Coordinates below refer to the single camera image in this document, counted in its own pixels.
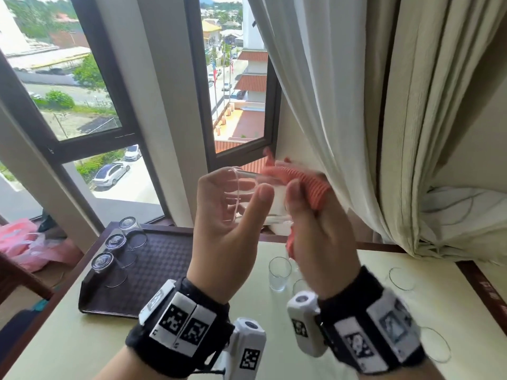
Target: black window frame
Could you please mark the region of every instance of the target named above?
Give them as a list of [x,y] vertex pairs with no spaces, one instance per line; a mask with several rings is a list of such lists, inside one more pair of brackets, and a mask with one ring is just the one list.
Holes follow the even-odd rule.
[[222,167],[246,165],[252,161],[261,159],[264,157],[263,151],[265,147],[269,147],[271,152],[276,154],[282,90],[269,57],[263,137],[220,153],[215,152],[212,110],[208,92],[208,72],[204,41],[202,39],[200,3],[199,0],[184,0],[184,4],[208,172]]
[[0,99],[99,232],[102,232],[105,226],[69,177],[63,164],[131,145],[139,146],[164,216],[171,218],[98,5],[95,0],[71,0],[71,2],[116,109],[121,127],[58,140],[1,51]]

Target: table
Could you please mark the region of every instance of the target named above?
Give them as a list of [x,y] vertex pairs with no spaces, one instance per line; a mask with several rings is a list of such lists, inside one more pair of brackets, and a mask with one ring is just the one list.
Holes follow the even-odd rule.
[[[103,243],[107,235],[102,235],[99,242]],[[239,316],[253,318],[267,332],[257,379],[356,379],[355,373],[339,364],[329,351],[319,359],[299,351],[285,307],[292,294],[292,284],[300,275],[293,273],[282,293],[274,293],[268,286],[269,261],[285,255],[283,244],[259,242],[254,269],[231,300],[232,320]],[[380,251],[361,250],[359,255],[379,280],[402,296],[420,325],[434,328],[447,339],[452,359],[438,365],[447,379],[504,378],[507,338],[456,264],[419,261],[406,254]],[[415,285],[413,291],[400,291],[390,283],[387,274],[393,267],[400,268],[395,279],[397,284]],[[78,311],[79,287],[88,269],[82,271],[5,379],[91,379],[121,348],[133,320],[84,315]],[[429,345],[433,353],[440,349],[440,345]],[[192,378],[221,377],[195,375]]]

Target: right hand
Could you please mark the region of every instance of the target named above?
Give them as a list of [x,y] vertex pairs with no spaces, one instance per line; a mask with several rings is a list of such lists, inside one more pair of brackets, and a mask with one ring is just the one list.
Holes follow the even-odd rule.
[[287,209],[294,222],[294,257],[308,286],[320,299],[340,293],[359,274],[361,263],[352,225],[333,190],[315,213],[299,180],[287,185]]

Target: red roof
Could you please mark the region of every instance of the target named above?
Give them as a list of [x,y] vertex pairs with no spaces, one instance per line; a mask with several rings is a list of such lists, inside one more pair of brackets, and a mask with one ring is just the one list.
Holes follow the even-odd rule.
[[240,89],[242,91],[265,92],[267,82],[268,76],[265,74],[264,75],[244,74],[241,76],[234,89]]
[[268,62],[268,52],[263,50],[242,50],[238,60],[263,61]]

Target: flag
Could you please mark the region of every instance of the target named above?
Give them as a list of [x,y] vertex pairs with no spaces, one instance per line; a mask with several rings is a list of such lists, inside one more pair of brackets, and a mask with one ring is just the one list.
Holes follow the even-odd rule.
[[217,67],[215,65],[215,60],[212,59],[212,67],[213,67],[213,78],[215,82],[217,82]]

